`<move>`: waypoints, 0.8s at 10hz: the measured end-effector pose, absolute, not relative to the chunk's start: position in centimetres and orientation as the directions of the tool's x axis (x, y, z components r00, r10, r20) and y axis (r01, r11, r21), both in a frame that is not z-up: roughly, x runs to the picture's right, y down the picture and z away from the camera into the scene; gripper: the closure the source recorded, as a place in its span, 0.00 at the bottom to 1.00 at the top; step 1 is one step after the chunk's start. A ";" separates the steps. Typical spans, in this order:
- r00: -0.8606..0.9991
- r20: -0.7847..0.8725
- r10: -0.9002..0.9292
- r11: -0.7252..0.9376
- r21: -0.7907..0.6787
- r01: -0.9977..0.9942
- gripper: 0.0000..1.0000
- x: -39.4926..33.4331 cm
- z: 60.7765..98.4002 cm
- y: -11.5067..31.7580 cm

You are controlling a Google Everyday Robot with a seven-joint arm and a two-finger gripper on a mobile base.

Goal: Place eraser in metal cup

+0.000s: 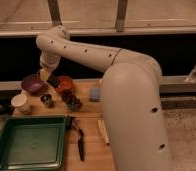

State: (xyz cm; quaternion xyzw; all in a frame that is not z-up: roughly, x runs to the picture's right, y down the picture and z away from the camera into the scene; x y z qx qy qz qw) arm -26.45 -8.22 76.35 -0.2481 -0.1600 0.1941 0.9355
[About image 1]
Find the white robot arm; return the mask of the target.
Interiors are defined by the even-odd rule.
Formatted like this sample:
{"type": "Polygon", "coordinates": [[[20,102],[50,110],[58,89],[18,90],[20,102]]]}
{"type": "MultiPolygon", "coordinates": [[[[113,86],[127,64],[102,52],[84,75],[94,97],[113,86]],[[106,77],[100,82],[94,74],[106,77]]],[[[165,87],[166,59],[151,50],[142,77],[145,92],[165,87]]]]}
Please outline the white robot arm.
{"type": "Polygon", "coordinates": [[[173,171],[162,113],[162,71],[151,56],[78,43],[59,25],[36,37],[40,66],[51,73],[62,57],[103,73],[101,105],[116,171],[173,171]]]}

